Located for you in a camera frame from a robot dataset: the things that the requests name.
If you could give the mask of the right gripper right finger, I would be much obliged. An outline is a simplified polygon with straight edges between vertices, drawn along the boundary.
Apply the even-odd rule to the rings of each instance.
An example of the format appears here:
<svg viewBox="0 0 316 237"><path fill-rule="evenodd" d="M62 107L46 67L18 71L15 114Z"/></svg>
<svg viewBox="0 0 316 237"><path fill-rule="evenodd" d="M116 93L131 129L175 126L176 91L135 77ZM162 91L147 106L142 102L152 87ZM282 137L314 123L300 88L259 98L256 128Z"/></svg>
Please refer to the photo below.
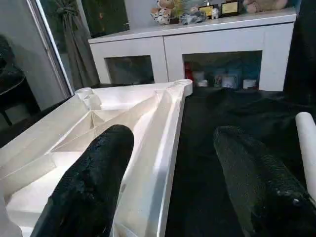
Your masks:
<svg viewBox="0 0 316 237"><path fill-rule="evenodd" d="M238 127L215 129L226 188L247 237L314 237L316 206L299 180L261 141Z"/></svg>

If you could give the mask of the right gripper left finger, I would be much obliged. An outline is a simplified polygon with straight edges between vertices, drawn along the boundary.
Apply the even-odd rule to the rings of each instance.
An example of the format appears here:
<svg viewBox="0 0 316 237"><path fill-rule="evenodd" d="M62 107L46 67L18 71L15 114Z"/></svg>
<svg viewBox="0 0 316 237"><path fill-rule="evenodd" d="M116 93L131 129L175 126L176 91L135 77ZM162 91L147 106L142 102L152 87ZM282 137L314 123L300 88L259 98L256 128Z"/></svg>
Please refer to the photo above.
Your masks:
<svg viewBox="0 0 316 237"><path fill-rule="evenodd" d="M125 125L95 138L62 176L31 236L108 237L133 147L133 132Z"/></svg>

